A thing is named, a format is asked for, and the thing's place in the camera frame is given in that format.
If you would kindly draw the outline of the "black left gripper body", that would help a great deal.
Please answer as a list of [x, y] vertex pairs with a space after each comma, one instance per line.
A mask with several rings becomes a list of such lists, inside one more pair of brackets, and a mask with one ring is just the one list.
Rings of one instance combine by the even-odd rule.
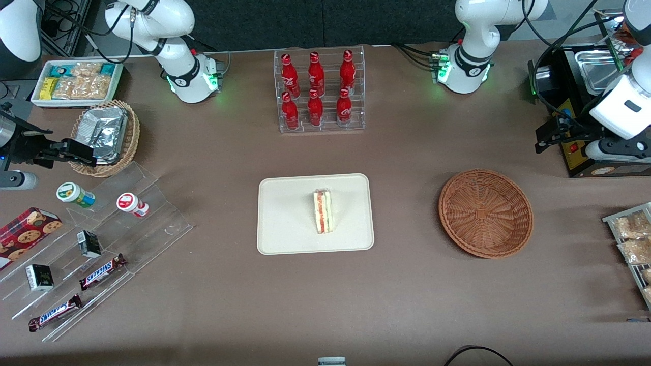
[[576, 141], [598, 141], [606, 137], [609, 132], [589, 113], [579, 113], [570, 118], [568, 113], [558, 114], [558, 122], [563, 131], [560, 133], [559, 144], [574, 143]]

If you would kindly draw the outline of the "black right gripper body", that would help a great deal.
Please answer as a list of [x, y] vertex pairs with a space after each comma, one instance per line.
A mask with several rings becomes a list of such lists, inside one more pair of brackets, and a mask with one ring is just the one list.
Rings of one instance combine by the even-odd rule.
[[40, 165], [51, 169], [53, 162], [62, 161], [58, 142], [46, 138], [52, 130], [35, 127], [20, 118], [2, 118], [2, 170], [10, 164]]

